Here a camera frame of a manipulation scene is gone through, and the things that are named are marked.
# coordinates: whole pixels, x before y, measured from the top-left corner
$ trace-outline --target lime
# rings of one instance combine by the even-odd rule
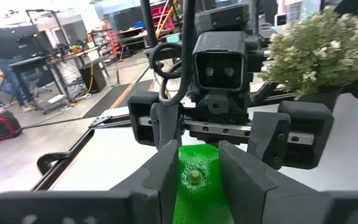
[[[179,148],[174,224],[233,223],[223,192],[219,151],[202,144]]]

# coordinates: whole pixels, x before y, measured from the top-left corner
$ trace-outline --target white table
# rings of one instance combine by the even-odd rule
[[[250,108],[276,112],[277,105]],[[341,95],[335,124],[319,166],[313,170],[284,167],[280,172],[316,190],[358,190],[358,100]],[[183,136],[183,144],[202,143]],[[246,151],[246,145],[240,146]],[[52,190],[108,190],[137,170],[156,149],[135,142],[132,128],[97,129],[92,140],[52,186]]]

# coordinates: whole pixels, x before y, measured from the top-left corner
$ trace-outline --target sneaker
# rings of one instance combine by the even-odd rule
[[[35,107],[34,104],[40,105],[43,102],[44,102],[43,100],[34,100],[33,102],[29,102],[29,105],[32,105],[33,107]]]
[[[34,102],[35,102],[37,105],[40,105],[40,104],[43,103],[44,101],[43,101],[43,100],[34,100]]]
[[[21,106],[20,110],[23,111],[23,112],[29,112],[29,111],[34,110],[34,107],[32,107],[32,106]]]

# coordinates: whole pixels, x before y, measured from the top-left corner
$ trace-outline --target floor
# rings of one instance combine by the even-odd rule
[[[165,69],[172,65],[170,61],[165,62]],[[50,152],[64,152],[69,150],[80,136],[87,130],[88,125],[94,118],[81,119],[86,112],[92,108],[113,86],[117,85],[115,72],[119,68],[120,84],[134,83],[140,75],[148,69],[149,65],[145,55],[142,53],[135,54],[131,58],[113,64],[108,67],[110,79],[107,80],[106,88],[97,94],[91,95],[90,98],[83,100],[81,103],[69,107],[60,108],[49,114],[43,115],[39,111],[29,113],[20,112],[17,106],[9,108],[22,127],[29,127],[35,124],[58,123],[68,119],[74,121],[58,123],[52,125],[40,126],[37,128],[25,129],[24,132],[14,139],[0,142],[0,192],[8,190],[29,190],[41,178],[37,170],[37,159]],[[148,70],[141,78],[143,80],[154,79],[155,75],[152,70]],[[159,91],[160,78],[154,81],[154,91]],[[254,83],[261,84],[261,80],[256,78]],[[172,80],[168,83],[168,89],[173,96],[180,84],[180,79]],[[52,93],[42,93],[41,99],[49,99],[57,94],[57,89]],[[191,104],[189,99],[184,100],[186,106]],[[116,112],[127,113],[126,108],[114,109]]]

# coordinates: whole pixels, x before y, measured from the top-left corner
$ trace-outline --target person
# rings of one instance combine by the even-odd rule
[[[11,84],[14,97],[16,98],[21,111],[32,111],[34,109],[34,100],[28,87],[24,82],[20,82],[17,79],[16,74],[11,71],[9,66],[14,62],[16,62],[14,58],[6,58],[3,55],[0,55],[0,69],[4,73],[5,80]],[[23,95],[28,101],[28,104],[25,103]]]

